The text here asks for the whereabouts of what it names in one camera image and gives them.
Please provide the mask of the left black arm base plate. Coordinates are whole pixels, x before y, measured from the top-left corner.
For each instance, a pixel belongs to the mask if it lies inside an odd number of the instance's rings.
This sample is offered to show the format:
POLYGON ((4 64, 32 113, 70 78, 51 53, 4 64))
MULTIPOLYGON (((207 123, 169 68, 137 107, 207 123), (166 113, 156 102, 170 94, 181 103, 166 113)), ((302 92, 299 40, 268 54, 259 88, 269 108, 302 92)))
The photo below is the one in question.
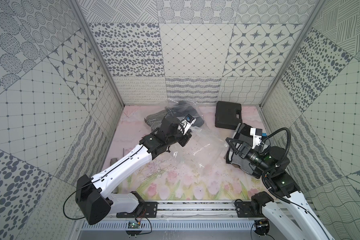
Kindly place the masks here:
POLYGON ((121 210, 117 210, 117 218, 155 218, 158 202, 145 201, 138 192, 132 191, 118 199, 121 210))

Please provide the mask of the clear plastic vacuum bag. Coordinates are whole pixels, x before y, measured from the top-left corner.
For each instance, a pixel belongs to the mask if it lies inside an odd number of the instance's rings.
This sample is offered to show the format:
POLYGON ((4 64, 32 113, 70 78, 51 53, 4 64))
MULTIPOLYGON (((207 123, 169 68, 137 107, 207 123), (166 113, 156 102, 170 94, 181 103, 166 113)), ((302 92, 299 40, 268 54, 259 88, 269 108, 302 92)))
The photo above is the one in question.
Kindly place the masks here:
POLYGON ((197 103, 169 100, 167 105, 144 118, 155 142, 153 158, 170 154, 170 160, 201 171, 215 165, 224 149, 223 140, 208 127, 197 103))

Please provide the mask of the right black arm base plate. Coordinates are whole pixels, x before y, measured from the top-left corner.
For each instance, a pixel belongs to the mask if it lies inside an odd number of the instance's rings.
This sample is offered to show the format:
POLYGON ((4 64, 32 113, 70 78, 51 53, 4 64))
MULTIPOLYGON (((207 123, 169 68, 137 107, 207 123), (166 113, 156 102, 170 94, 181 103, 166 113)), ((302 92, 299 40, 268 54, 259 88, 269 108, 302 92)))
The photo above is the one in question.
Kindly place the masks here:
POLYGON ((234 201, 238 218, 264 218, 262 208, 275 200, 267 193, 260 192, 251 197, 250 201, 237 199, 234 201))

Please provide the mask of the black white checkered blanket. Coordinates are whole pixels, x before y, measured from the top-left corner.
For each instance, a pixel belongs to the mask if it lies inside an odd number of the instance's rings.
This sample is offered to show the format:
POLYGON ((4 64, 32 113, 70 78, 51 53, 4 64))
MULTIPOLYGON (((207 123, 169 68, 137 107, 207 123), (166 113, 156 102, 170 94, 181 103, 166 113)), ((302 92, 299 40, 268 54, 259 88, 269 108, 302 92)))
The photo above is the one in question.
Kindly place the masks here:
POLYGON ((262 129, 239 124, 232 138, 226 138, 227 164, 234 165, 245 173, 259 179, 265 168, 261 152, 267 145, 263 142, 267 134, 262 129))

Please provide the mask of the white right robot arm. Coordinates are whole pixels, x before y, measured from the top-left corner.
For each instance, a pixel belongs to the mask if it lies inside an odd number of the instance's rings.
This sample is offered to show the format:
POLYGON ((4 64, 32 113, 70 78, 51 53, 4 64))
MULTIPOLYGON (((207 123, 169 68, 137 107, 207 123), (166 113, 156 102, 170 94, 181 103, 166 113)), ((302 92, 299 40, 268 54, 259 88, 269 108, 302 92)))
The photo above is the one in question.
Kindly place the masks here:
POLYGON ((266 135, 262 129, 238 124, 234 135, 226 138, 226 143, 227 164, 261 180, 267 189, 251 197, 252 215, 264 216, 288 240, 333 239, 297 182, 286 171, 291 146, 288 128, 266 135))

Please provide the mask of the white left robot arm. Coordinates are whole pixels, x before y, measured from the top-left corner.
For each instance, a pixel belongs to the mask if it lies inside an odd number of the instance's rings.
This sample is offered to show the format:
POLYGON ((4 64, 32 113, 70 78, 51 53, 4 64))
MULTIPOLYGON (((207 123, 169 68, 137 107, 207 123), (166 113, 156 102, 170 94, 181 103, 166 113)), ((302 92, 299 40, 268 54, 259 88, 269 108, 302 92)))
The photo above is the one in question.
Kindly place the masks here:
POLYGON ((146 202, 136 191, 128 194, 115 194, 113 191, 140 167, 169 152, 171 145, 184 147, 192 137, 190 128, 195 122, 192 115, 186 115, 182 120, 164 117, 161 126, 142 137, 123 158, 92 177, 80 177, 72 196, 88 224, 97 224, 109 214, 132 217, 137 222, 156 217, 157 205, 146 202))

